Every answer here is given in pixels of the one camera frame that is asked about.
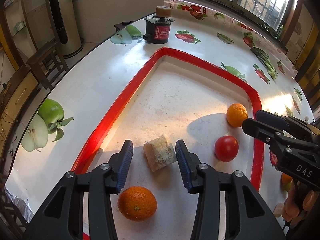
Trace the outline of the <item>person's right hand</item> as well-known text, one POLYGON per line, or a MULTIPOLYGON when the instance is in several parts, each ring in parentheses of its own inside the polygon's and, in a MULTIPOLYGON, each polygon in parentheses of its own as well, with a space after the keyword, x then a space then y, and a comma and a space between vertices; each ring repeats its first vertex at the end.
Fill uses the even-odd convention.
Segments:
POLYGON ((283 230, 294 229, 299 223, 319 223, 319 191, 309 190, 300 182, 293 182, 284 202, 282 218, 283 230))

